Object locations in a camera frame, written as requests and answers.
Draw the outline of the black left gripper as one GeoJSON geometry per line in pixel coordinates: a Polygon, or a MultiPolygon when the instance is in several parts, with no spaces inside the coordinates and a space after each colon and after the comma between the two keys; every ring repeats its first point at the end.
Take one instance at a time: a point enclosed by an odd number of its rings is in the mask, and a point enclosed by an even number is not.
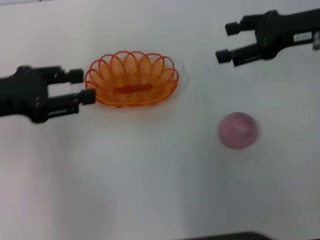
{"type": "Polygon", "coordinates": [[[0,79],[0,116],[21,115],[40,124],[49,118],[78,114],[79,105],[96,103],[95,89],[49,98],[48,85],[83,82],[82,69],[20,66],[14,74],[0,79]]]}

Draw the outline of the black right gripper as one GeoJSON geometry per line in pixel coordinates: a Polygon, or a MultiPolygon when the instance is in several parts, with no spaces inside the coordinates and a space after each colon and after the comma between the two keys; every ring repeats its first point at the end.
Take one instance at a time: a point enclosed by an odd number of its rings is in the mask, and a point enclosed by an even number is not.
{"type": "Polygon", "coordinates": [[[261,59],[271,60],[288,47],[311,44],[320,30],[320,10],[288,15],[272,10],[264,15],[245,15],[240,22],[227,23],[225,30],[228,36],[255,30],[257,44],[215,52],[219,64],[233,62],[238,67],[261,59]]]}

